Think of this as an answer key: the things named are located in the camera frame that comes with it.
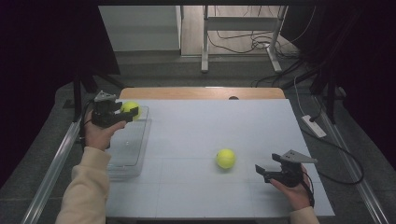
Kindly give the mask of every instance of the transparent plastic box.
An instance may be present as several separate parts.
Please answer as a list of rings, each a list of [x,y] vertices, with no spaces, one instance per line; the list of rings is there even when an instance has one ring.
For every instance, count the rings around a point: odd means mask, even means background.
[[[151,119],[147,106],[140,106],[140,109],[139,119],[128,122],[111,138],[110,148],[106,150],[111,155],[107,166],[110,180],[135,177],[142,171]]]

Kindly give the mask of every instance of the power outlet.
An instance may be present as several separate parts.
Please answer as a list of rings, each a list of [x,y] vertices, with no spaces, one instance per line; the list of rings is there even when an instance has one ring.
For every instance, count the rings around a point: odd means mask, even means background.
[[[308,128],[319,138],[326,136],[327,134],[325,132],[323,132],[323,130],[317,125],[316,122],[311,122],[311,116],[309,115],[305,115],[302,117],[304,123],[306,124],[306,126],[308,126]]]

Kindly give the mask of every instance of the yellow tennis ball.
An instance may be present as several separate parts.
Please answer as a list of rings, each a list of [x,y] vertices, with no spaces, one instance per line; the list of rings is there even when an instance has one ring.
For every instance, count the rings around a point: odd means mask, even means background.
[[[229,148],[220,150],[216,156],[216,162],[218,163],[218,166],[223,169],[229,169],[233,167],[235,160],[235,154]]]
[[[121,113],[129,112],[136,107],[138,107],[138,113],[137,113],[137,115],[134,116],[134,120],[137,120],[137,119],[139,119],[140,113],[141,113],[140,106],[137,102],[134,102],[134,101],[125,102],[124,104],[122,104],[120,112]]]

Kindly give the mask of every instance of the cream sweater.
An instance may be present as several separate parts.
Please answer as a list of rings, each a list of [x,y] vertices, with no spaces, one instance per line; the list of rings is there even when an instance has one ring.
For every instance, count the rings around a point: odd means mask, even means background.
[[[57,224],[106,223],[109,180],[106,173],[110,155],[85,147],[81,163],[73,168],[72,182],[64,193]],[[318,224],[312,207],[290,213],[291,224]]]

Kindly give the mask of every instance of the sleeve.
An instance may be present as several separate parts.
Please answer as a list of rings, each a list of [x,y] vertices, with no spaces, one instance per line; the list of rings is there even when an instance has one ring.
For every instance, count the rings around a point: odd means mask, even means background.
[[[106,168],[110,158],[99,149],[84,148],[81,163],[73,167],[72,182],[64,193],[57,224],[106,223],[109,189]]]
[[[291,224],[319,224],[313,207],[306,207],[290,213]]]

